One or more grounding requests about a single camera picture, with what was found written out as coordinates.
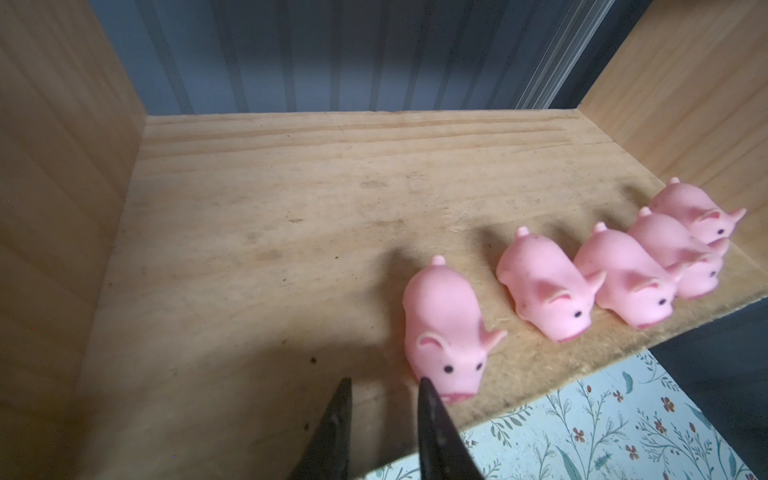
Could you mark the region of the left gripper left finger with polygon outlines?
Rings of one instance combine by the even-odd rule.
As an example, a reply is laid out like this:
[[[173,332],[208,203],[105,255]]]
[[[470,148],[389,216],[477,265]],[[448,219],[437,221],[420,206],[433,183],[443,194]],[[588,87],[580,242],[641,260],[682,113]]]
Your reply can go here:
[[[352,380],[347,377],[339,382],[290,479],[349,478],[352,407]]]

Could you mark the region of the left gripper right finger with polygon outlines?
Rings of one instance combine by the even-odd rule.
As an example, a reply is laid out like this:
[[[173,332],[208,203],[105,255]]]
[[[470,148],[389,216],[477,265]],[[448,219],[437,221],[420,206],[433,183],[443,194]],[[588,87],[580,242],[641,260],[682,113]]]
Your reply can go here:
[[[427,377],[419,383],[417,437],[422,479],[484,479]]]

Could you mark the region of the pink toy pig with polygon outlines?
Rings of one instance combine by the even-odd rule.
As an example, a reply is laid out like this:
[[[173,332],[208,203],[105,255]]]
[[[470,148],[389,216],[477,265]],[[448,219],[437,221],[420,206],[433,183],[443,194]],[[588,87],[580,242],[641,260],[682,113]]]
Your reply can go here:
[[[654,213],[643,206],[627,233],[662,267],[671,271],[678,263],[687,263],[678,279],[677,296],[693,300],[710,294],[719,285],[718,275],[730,247],[728,238],[706,244],[694,237],[672,216]]]
[[[638,330],[672,315],[678,282],[690,266],[687,261],[661,266],[632,236],[603,222],[595,224],[574,264],[584,276],[606,273],[596,293],[597,305]]]
[[[697,239],[710,244],[730,238],[736,225],[747,213],[746,208],[727,212],[701,188],[672,177],[650,201],[654,213],[677,219]]]
[[[564,343],[590,328],[607,272],[582,274],[555,241],[521,226],[497,264],[496,277],[508,289],[519,318]]]
[[[508,335],[488,330],[469,280],[435,255],[406,285],[405,354],[418,380],[428,378],[441,400],[475,397],[488,357]]]

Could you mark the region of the pink toy pig bottom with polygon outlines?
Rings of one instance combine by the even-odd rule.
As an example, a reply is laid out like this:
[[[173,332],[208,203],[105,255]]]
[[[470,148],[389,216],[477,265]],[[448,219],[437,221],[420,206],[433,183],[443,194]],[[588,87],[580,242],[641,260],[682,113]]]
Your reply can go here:
[[[690,266],[687,261],[661,266],[632,236],[603,222],[595,224],[574,264],[584,276],[606,273],[596,293],[597,305],[638,330],[672,315],[678,282]]]

